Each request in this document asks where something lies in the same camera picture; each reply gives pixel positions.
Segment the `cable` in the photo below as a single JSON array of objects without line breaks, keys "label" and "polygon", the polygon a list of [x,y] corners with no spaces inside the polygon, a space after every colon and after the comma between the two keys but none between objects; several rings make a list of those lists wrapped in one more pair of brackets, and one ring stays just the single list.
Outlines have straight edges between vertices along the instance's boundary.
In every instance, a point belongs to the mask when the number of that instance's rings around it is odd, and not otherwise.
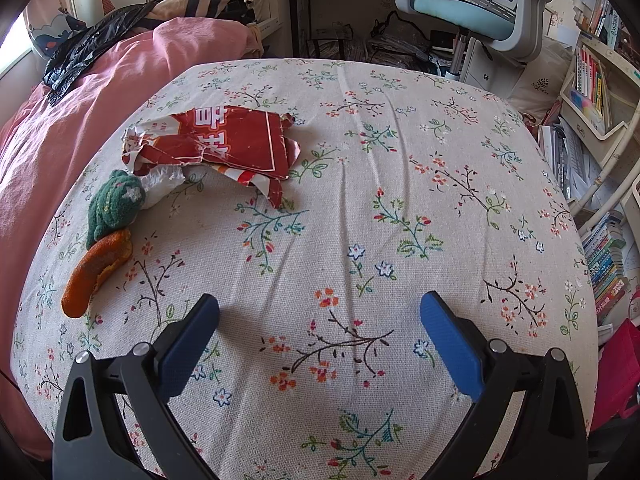
[{"label": "cable", "polygon": [[0,370],[0,374],[2,374],[2,377],[4,377],[7,381],[9,381],[13,387],[18,390],[20,392],[20,394],[22,394],[22,391],[20,390],[20,388],[18,387],[18,385],[16,383],[14,383],[8,376],[7,374],[5,374],[2,370]]}]

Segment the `floral tablecloth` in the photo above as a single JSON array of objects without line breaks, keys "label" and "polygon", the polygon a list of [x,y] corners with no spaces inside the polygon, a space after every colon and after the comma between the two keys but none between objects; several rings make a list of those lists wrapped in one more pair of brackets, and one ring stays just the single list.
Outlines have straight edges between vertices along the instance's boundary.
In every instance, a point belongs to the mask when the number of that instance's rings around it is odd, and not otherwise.
[{"label": "floral tablecloth", "polygon": [[[123,128],[221,104],[296,117],[288,134],[302,154],[283,207],[192,167],[140,213],[132,259],[88,315],[67,319],[60,297],[84,253],[89,200],[122,167]],[[201,65],[134,113],[60,206],[24,287],[12,371],[53,436],[78,351],[101,358],[153,341],[208,292],[222,321],[170,407],[222,480],[415,479],[471,404],[420,324],[429,290],[517,351],[563,348],[588,427],[597,345],[584,257],[512,108],[457,82],[369,64]],[[124,398],[120,407],[159,471]]]}]

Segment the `pink bedsheet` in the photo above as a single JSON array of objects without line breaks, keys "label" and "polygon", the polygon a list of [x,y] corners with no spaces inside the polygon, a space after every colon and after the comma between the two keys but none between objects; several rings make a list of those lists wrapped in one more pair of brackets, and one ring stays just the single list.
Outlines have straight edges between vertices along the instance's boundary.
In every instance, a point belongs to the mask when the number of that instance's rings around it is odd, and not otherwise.
[{"label": "pink bedsheet", "polygon": [[[105,140],[187,68],[257,57],[237,22],[175,18],[105,53],[55,107],[38,86],[0,132],[0,368],[10,374],[14,319],[33,255],[56,209]],[[22,395],[0,381],[0,414],[18,444],[50,456],[51,442]]]}]

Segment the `window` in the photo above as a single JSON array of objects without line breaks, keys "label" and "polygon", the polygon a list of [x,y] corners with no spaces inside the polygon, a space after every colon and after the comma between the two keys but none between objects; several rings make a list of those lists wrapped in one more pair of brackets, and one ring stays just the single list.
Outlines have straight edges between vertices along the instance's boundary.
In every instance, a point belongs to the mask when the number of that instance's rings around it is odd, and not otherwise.
[{"label": "window", "polygon": [[30,48],[31,40],[24,18],[20,15],[0,46],[0,75]]}]

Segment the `green knitted toy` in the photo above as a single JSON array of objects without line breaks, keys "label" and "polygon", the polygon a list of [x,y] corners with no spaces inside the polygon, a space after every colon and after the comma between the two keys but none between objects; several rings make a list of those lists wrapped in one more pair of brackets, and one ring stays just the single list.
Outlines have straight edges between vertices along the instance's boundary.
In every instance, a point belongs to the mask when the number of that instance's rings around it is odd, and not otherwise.
[{"label": "green knitted toy", "polygon": [[123,170],[111,171],[107,182],[89,204],[89,232],[86,248],[100,238],[131,224],[145,201],[140,179]]}]

